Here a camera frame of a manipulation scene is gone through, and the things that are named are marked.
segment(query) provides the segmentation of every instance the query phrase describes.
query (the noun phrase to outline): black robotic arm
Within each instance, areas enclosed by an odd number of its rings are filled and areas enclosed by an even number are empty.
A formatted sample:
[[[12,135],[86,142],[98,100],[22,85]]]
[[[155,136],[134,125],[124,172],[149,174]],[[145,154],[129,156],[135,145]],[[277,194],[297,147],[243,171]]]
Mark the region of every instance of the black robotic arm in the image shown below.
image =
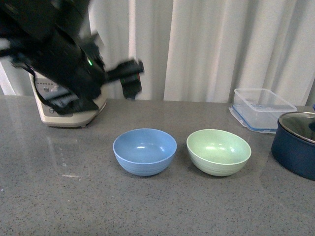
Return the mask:
[[[95,36],[79,38],[89,1],[0,0],[0,38],[10,42],[0,57],[10,56],[13,66],[27,70],[34,80],[36,71],[65,88],[48,100],[37,93],[61,115],[97,110],[93,100],[106,83],[120,80],[125,98],[134,99],[141,91],[141,61],[105,71]]]

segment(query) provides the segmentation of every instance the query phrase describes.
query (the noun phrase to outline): green bowl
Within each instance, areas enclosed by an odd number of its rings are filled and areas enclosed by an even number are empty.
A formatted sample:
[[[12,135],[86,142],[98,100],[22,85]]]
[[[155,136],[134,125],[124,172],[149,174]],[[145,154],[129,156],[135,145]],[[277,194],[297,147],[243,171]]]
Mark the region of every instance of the green bowl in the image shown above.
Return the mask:
[[[252,154],[244,139],[217,129],[203,129],[190,134],[187,148],[194,165],[213,176],[229,176],[238,172]]]

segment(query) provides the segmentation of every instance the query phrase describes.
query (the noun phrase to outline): gray countertop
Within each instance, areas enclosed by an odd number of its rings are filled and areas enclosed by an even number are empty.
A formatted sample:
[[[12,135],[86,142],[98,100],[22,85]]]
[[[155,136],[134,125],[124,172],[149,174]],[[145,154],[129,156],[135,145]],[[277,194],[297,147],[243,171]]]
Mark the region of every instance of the gray countertop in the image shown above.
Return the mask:
[[[315,181],[278,164],[274,135],[244,128],[228,107],[109,99],[86,128],[64,129],[41,122],[33,97],[0,96],[0,235],[315,235]],[[114,156],[113,141],[136,128],[177,141],[158,175],[129,174]],[[186,138],[208,128],[249,143],[241,171],[213,177],[193,165]]]

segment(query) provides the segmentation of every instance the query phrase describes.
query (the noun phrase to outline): beige appliance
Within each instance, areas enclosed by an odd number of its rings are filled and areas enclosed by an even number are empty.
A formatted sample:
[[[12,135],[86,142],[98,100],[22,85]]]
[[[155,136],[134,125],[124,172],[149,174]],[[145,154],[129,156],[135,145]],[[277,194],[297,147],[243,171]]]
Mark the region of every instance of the beige appliance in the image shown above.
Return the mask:
[[[49,80],[43,75],[36,73],[36,85],[33,82],[33,76],[30,74],[31,86],[35,95],[41,121],[48,126],[56,127],[85,127],[90,123],[105,107],[107,101],[106,86],[101,88],[101,96],[94,100],[99,107],[97,111],[79,112],[68,115],[59,115],[54,109],[44,105],[38,98],[35,86],[38,92],[44,97],[48,93],[54,93],[60,88],[55,82]]]

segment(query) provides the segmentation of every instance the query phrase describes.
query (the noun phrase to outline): container lid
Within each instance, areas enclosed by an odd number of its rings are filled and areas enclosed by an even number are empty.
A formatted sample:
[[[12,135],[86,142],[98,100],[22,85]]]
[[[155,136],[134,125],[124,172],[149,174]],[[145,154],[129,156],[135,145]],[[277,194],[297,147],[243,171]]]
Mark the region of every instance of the container lid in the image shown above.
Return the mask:
[[[315,113],[286,113],[279,117],[279,124],[289,133],[315,144]]]

